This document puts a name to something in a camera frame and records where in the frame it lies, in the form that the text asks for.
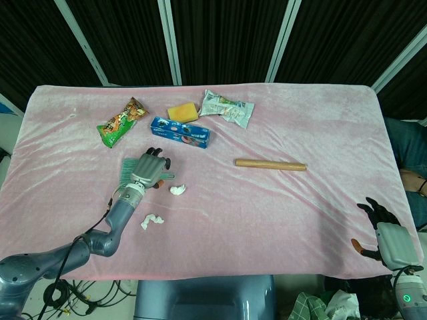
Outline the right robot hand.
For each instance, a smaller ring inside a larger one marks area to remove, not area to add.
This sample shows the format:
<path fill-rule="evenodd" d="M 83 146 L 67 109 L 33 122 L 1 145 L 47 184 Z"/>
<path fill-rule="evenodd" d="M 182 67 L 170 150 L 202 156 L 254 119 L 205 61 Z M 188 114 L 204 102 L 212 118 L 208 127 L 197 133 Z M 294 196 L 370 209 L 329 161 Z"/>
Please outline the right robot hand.
<path fill-rule="evenodd" d="M 377 250 L 363 248 L 356 239 L 351 239 L 353 248 L 362 256 L 381 261 L 383 266 L 391 271 L 406 267 L 418 268 L 421 262 L 418 258 L 412 237 L 395 216 L 376 200 L 367 197 L 365 203 L 357 203 L 363 210 L 375 232 Z"/>

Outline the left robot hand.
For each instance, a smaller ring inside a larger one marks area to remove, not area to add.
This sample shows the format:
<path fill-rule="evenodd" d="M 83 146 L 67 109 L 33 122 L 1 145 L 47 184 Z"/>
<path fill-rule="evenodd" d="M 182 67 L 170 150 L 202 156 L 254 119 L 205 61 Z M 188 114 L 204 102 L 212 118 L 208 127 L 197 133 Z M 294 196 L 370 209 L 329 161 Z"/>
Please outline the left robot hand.
<path fill-rule="evenodd" d="M 164 181 L 176 178 L 175 173 L 169 172 L 171 159 L 163 157 L 162 148 L 150 147 L 137 160 L 130 173 L 129 182 L 142 185 L 145 189 L 159 189 Z"/>

